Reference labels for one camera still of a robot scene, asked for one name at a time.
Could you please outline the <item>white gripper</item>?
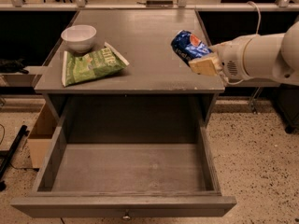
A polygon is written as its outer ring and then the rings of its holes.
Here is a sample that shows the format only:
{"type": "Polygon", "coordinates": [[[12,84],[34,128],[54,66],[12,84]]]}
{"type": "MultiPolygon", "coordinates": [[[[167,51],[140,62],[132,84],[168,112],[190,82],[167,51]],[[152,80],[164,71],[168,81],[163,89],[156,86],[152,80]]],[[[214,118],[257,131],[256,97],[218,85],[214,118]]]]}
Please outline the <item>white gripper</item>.
{"type": "Polygon", "coordinates": [[[249,75],[244,68],[244,52],[250,40],[249,36],[240,36],[213,45],[210,49],[215,53],[193,59],[188,62],[188,65],[198,75],[216,76],[223,68],[224,74],[229,79],[249,80],[249,75]]]}

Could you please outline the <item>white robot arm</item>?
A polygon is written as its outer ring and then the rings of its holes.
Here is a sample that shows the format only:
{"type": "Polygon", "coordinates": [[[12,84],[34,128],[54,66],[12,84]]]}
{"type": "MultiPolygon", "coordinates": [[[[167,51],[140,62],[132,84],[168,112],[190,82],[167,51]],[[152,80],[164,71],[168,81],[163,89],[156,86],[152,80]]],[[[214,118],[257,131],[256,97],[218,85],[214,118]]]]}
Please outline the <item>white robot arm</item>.
{"type": "Polygon", "coordinates": [[[299,22],[286,33],[242,35],[210,49],[210,54],[189,61],[194,73],[220,75],[227,85],[255,78],[299,85],[299,22]]]}

